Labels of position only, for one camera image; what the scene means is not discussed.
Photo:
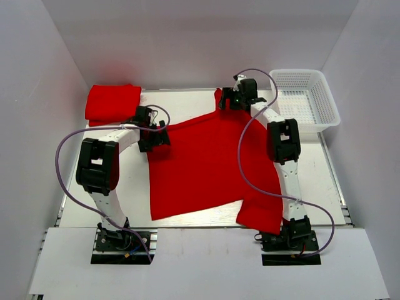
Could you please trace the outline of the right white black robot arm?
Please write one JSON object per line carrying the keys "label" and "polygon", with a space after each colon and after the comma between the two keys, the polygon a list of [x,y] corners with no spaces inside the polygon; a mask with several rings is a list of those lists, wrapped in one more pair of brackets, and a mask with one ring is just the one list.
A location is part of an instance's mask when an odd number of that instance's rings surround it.
{"label": "right white black robot arm", "polygon": [[239,74],[234,76],[233,87],[224,87],[219,101],[219,108],[229,107],[243,110],[251,115],[239,138],[237,158],[241,158],[241,144],[244,135],[253,121],[266,125],[267,156],[276,169],[281,194],[264,191],[269,196],[283,199],[283,244],[289,249],[297,249],[311,234],[311,224],[303,206],[298,179],[298,160],[301,153],[298,123],[295,119],[285,119],[271,106],[278,99],[278,87],[274,79],[270,79],[275,93],[271,102],[258,96],[258,84],[255,79]]}

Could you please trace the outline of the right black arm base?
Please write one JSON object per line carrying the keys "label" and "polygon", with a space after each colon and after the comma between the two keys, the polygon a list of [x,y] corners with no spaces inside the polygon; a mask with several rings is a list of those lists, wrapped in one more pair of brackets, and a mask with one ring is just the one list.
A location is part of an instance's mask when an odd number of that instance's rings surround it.
{"label": "right black arm base", "polygon": [[281,227],[278,235],[258,232],[255,241],[261,244],[263,266],[317,266],[321,257],[315,231],[309,219],[292,219]]}

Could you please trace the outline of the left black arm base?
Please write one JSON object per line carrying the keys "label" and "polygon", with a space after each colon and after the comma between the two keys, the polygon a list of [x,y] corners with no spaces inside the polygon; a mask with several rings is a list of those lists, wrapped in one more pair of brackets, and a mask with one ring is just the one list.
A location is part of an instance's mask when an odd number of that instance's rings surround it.
{"label": "left black arm base", "polygon": [[147,252],[143,246],[146,245],[151,259],[156,253],[157,230],[145,229],[135,234],[123,233],[120,238],[111,237],[105,231],[97,229],[91,264],[93,265],[150,265]]}

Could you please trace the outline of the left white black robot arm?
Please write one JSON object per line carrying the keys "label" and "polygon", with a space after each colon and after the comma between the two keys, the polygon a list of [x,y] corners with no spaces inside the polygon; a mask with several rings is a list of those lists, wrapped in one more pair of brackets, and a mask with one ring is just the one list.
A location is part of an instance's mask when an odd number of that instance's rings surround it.
{"label": "left white black robot arm", "polygon": [[133,144],[141,153],[170,145],[167,132],[169,121],[155,121],[160,106],[138,106],[135,115],[121,124],[120,129],[99,138],[82,141],[76,170],[76,182],[93,199],[101,213],[101,227],[112,231],[111,242],[118,249],[131,245],[129,219],[121,209],[116,187],[119,182],[119,155]]}

